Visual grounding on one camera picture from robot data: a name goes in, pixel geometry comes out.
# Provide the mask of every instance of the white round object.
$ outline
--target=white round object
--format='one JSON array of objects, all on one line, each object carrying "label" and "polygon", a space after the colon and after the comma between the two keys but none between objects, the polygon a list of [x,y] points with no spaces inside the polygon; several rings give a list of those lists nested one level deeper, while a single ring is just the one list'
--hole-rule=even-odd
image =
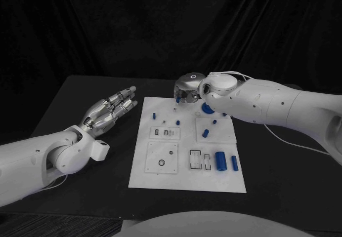
[{"label": "white round object", "polygon": [[228,74],[218,74],[206,77],[211,82],[211,88],[218,91],[228,91],[237,87],[237,78]]},{"label": "white round object", "polygon": [[312,237],[274,221],[224,211],[191,211],[156,217],[127,228],[118,236]]}]

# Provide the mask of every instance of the white board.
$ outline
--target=white board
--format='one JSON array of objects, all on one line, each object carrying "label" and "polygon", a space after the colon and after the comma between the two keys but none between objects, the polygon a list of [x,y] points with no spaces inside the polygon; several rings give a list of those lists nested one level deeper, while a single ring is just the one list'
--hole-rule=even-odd
[{"label": "white board", "polygon": [[[204,113],[202,104],[204,101],[199,100],[193,104],[180,103],[176,106],[173,98],[144,97],[130,188],[245,193],[231,118],[219,113],[211,115]],[[209,130],[208,139],[201,137],[204,128]],[[163,132],[170,129],[175,133],[166,136]],[[176,145],[178,151],[172,156],[170,144]],[[201,151],[201,157],[196,156],[192,159],[202,163],[202,169],[191,169],[191,150]],[[159,152],[160,156],[169,159],[169,161],[163,159],[163,165],[159,165],[162,158],[150,156],[150,151]],[[215,152],[225,153],[227,171],[216,169]],[[232,170],[231,156],[237,157],[238,171]]]}]

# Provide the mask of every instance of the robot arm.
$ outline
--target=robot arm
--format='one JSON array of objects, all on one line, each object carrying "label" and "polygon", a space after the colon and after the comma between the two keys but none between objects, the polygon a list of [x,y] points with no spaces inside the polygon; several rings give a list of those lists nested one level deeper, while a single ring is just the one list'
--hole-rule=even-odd
[{"label": "robot arm", "polygon": [[173,96],[183,103],[201,97],[211,109],[258,124],[287,127],[310,136],[342,165],[342,96],[292,89],[237,72],[183,75]]},{"label": "robot arm", "polygon": [[[23,199],[61,176],[79,171],[90,158],[105,159],[110,146],[95,138],[137,105],[137,101],[131,101],[134,91],[133,86],[98,101],[78,126],[0,146],[0,206]],[[46,160],[53,164],[48,170]]]}]

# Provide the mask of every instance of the blue cylinder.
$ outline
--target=blue cylinder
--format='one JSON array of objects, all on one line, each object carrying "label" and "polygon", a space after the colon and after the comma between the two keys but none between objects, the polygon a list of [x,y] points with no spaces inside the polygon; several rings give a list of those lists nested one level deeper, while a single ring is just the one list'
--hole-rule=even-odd
[{"label": "blue cylinder", "polygon": [[215,153],[218,171],[227,170],[227,156],[224,152]]},{"label": "blue cylinder", "polygon": [[231,163],[232,163],[232,169],[234,169],[234,171],[238,171],[238,167],[237,167],[237,156],[231,156]]},{"label": "blue cylinder", "polygon": [[212,110],[211,106],[206,103],[202,104],[202,111],[206,114],[214,114],[215,113],[215,111]]},{"label": "blue cylinder", "polygon": [[208,137],[208,134],[209,134],[209,130],[208,129],[205,129],[205,132],[204,132],[204,137]]}]

